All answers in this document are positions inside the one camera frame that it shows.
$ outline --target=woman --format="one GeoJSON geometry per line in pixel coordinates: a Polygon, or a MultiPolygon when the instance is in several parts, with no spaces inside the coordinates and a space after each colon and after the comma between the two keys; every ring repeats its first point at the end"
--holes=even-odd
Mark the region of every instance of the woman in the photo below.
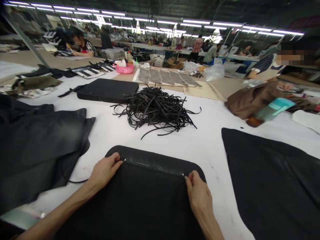
{"type": "Polygon", "coordinates": [[[80,47],[80,52],[73,51],[74,56],[82,56],[82,57],[97,57],[98,52],[96,48],[92,45],[90,41],[84,38],[83,32],[76,28],[71,27],[71,38],[75,45],[80,47]]]}

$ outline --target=brown fabric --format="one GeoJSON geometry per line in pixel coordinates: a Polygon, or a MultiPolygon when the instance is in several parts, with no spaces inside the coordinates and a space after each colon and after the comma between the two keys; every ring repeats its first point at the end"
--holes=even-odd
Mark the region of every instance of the brown fabric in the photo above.
{"type": "Polygon", "coordinates": [[[274,81],[253,88],[240,89],[228,97],[225,105],[233,115],[247,119],[276,98],[281,97],[282,94],[277,89],[277,84],[278,82],[274,81]]]}

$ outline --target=fluorescent light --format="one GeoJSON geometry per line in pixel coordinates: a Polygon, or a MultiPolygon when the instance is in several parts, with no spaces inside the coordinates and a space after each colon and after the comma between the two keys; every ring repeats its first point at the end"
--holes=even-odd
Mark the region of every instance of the fluorescent light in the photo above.
{"type": "Polygon", "coordinates": [[[92,13],[74,12],[74,14],[92,15],[92,13]]]}
{"type": "Polygon", "coordinates": [[[72,13],[72,12],[70,12],[70,11],[65,11],[65,10],[57,10],[57,9],[55,9],[55,11],[56,11],[56,12],[65,12],[65,13],[72,13]]]}
{"type": "Polygon", "coordinates": [[[188,23],[180,23],[181,26],[189,26],[189,27],[201,27],[201,25],[188,24],[188,23]]]}
{"type": "Polygon", "coordinates": [[[124,14],[124,13],[115,13],[115,12],[106,12],[106,11],[102,11],[102,13],[111,14],[111,15],[120,15],[120,16],[125,16],[125,14],[124,14]]]}
{"type": "Polygon", "coordinates": [[[210,24],[210,21],[194,21],[194,20],[183,20],[183,22],[189,22],[189,23],[198,23],[198,24],[210,24]]]}
{"type": "Polygon", "coordinates": [[[149,19],[144,19],[144,18],[135,18],[137,21],[142,21],[142,22],[154,22],[154,20],[149,20],[149,19]]]}
{"type": "Polygon", "coordinates": [[[244,30],[244,29],[242,29],[241,32],[256,33],[256,31],[250,31],[250,30],[244,30]]]}
{"type": "Polygon", "coordinates": [[[167,22],[167,21],[160,21],[158,20],[158,23],[166,23],[166,24],[177,24],[176,22],[167,22]]]}
{"type": "Polygon", "coordinates": [[[60,8],[60,9],[68,9],[68,10],[75,10],[75,8],[72,7],[60,7],[60,6],[53,6],[54,8],[60,8]]]}
{"type": "Polygon", "coordinates": [[[22,5],[29,5],[29,3],[23,3],[23,2],[14,2],[14,1],[8,1],[9,3],[15,3],[15,4],[22,4],[22,5]]]}
{"type": "Polygon", "coordinates": [[[160,30],[163,32],[172,32],[172,29],[168,29],[168,28],[160,28],[160,30]]]}
{"type": "Polygon", "coordinates": [[[38,9],[38,10],[51,11],[51,12],[54,11],[53,9],[50,9],[50,8],[38,8],[38,7],[37,7],[37,9],[38,9]]]}
{"type": "Polygon", "coordinates": [[[151,30],[160,30],[159,28],[155,28],[155,27],[146,27],[148,29],[151,29],[151,30]]]}
{"type": "Polygon", "coordinates": [[[231,27],[241,27],[241,26],[242,26],[242,24],[235,24],[235,23],[217,23],[217,22],[214,22],[213,25],[231,26],[231,27]]]}
{"type": "Polygon", "coordinates": [[[85,8],[77,8],[78,11],[84,11],[84,12],[100,12],[99,10],[94,9],[85,9],[85,8]]]}
{"type": "Polygon", "coordinates": [[[225,29],[227,29],[227,28],[225,28],[225,27],[216,27],[216,26],[211,26],[211,25],[209,25],[209,26],[204,26],[205,28],[211,28],[211,29],[221,29],[221,30],[225,30],[225,29]]]}
{"type": "Polygon", "coordinates": [[[103,14],[93,14],[95,16],[99,16],[99,17],[107,17],[107,18],[111,18],[112,16],[109,15],[103,15],[103,14]]]}
{"type": "Polygon", "coordinates": [[[259,30],[259,31],[267,31],[267,32],[270,32],[272,30],[270,28],[257,28],[257,27],[250,27],[250,26],[243,26],[243,28],[259,30]]]}
{"type": "Polygon", "coordinates": [[[36,7],[49,7],[49,8],[52,8],[51,5],[34,4],[34,3],[31,3],[31,5],[36,6],[36,7]]]}
{"type": "Polygon", "coordinates": [[[271,36],[277,36],[277,37],[283,37],[283,34],[277,34],[277,33],[266,33],[266,32],[258,32],[258,34],[263,34],[263,35],[271,35],[271,36]]]}
{"type": "Polygon", "coordinates": [[[299,36],[303,36],[304,35],[304,33],[288,32],[288,31],[281,31],[281,30],[273,30],[272,32],[299,35],[299,36]]]}

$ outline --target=person's left hand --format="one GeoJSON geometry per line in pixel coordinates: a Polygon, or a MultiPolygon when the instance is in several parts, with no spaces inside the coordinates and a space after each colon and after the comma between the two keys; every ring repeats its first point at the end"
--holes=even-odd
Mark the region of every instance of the person's left hand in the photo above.
{"type": "Polygon", "coordinates": [[[123,163],[123,161],[119,160],[120,155],[117,152],[108,158],[102,158],[94,166],[86,185],[91,189],[93,188],[94,192],[98,192],[104,188],[123,163]]]}

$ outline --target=white table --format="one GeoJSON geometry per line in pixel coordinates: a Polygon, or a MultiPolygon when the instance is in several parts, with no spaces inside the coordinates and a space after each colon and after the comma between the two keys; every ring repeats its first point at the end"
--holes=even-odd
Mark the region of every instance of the white table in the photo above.
{"type": "MultiPolygon", "coordinates": [[[[112,78],[116,75],[116,72],[112,72],[101,77],[112,78]]],[[[112,103],[81,100],[77,98],[76,93],[71,93],[63,98],[57,97],[68,91],[69,88],[89,83],[95,79],[63,77],[60,80],[64,83],[59,85],[55,92],[37,99],[20,100],[31,105],[52,103],[56,111],[73,111],[86,108],[87,118],[97,118],[89,136],[90,148],[79,158],[70,178],[72,181],[87,179],[96,162],[115,145],[123,145],[194,162],[202,168],[206,176],[213,197],[214,215],[225,240],[253,240],[254,237],[244,225],[237,209],[227,156],[221,137],[223,127],[285,142],[320,158],[318,150],[320,148],[319,135],[311,129],[292,121],[289,113],[280,113],[274,120],[266,122],[258,128],[252,128],[245,121],[232,115],[222,102],[193,96],[186,96],[188,101],[184,103],[184,106],[194,112],[199,111],[199,107],[202,107],[200,114],[191,116],[198,129],[187,126],[179,132],[167,136],[157,136],[158,133],[162,133],[159,130],[149,133],[143,140],[140,140],[142,135],[153,127],[143,126],[135,131],[129,126],[126,117],[118,118],[112,115],[113,108],[110,108],[112,103]]],[[[166,92],[182,98],[185,97],[183,93],[169,90],[166,90],[166,92]]],[[[32,210],[49,213],[79,187],[80,184],[70,183],[66,187],[43,192],[35,202],[24,205],[20,209],[24,212],[32,210]]],[[[16,217],[13,222],[17,224],[17,222],[22,221],[21,219],[16,217]]]]}

